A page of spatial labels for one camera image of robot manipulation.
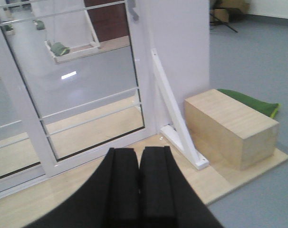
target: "white wall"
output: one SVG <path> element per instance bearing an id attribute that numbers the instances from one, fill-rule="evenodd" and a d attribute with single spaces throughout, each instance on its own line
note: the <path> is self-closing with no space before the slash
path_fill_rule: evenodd
<path id="1" fill-rule="evenodd" d="M 288 0 L 247 0 L 249 14 L 288 19 Z"/>
<path id="2" fill-rule="evenodd" d="M 183 112 L 185 98 L 209 88 L 208 1 L 146 0 L 141 6 L 147 49 L 157 49 Z"/>

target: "black object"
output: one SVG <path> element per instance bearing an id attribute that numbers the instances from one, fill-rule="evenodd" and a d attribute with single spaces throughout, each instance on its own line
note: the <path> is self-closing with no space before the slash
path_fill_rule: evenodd
<path id="1" fill-rule="evenodd" d="M 141 158 L 145 228 L 222 228 L 184 178 L 171 150 L 146 147 Z"/>
<path id="2" fill-rule="evenodd" d="M 72 196 L 27 228 L 222 228 L 179 170 L 170 148 L 110 148 Z"/>
<path id="3" fill-rule="evenodd" d="M 221 24 L 225 25 L 226 27 L 230 28 L 231 30 L 233 30 L 234 32 L 238 33 L 238 31 L 236 29 L 234 29 L 232 26 L 230 26 L 228 23 L 220 20 L 218 17 L 216 17 L 215 15 L 213 15 L 212 13 L 210 13 L 210 16 L 212 16 L 214 19 L 216 19 L 218 22 L 220 22 Z"/>
<path id="4" fill-rule="evenodd" d="M 137 175 L 138 161 L 134 150 L 111 148 L 82 187 L 58 207 L 26 227 L 138 227 Z"/>

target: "chair leg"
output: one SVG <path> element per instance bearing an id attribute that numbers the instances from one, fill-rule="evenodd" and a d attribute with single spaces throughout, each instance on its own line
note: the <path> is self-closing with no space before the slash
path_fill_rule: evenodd
<path id="1" fill-rule="evenodd" d="M 215 18 L 217 21 L 221 22 L 221 24 L 225 25 L 226 27 L 230 28 L 231 30 L 233 30 L 234 32 L 238 33 L 238 31 L 236 29 L 234 29 L 232 26 L 228 25 L 228 23 L 223 22 L 222 20 L 220 20 L 219 18 L 217 18 L 216 16 L 214 16 L 213 14 L 210 13 L 210 15 Z"/>

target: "white metal bracket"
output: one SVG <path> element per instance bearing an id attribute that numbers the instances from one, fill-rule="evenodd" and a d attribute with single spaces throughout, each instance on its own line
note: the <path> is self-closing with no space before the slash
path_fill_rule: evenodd
<path id="1" fill-rule="evenodd" d="M 174 130 L 171 126 L 167 125 L 161 129 L 161 132 L 180 150 L 196 169 L 201 170 L 209 165 L 209 161 L 196 150 L 192 142 L 156 49 L 153 48 L 151 53 L 154 63 L 154 76 L 176 129 Z"/>

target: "glass panel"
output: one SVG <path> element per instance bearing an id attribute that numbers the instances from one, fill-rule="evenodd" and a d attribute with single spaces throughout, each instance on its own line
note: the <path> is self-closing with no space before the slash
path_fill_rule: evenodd
<path id="1" fill-rule="evenodd" d="M 13 23 L 12 34 L 2 26 L 59 160 L 144 127 L 125 5 L 45 17 L 84 7 L 36 2 L 12 17 L 44 18 Z"/>
<path id="2" fill-rule="evenodd" d="M 39 160 L 0 79 L 0 179 Z"/>

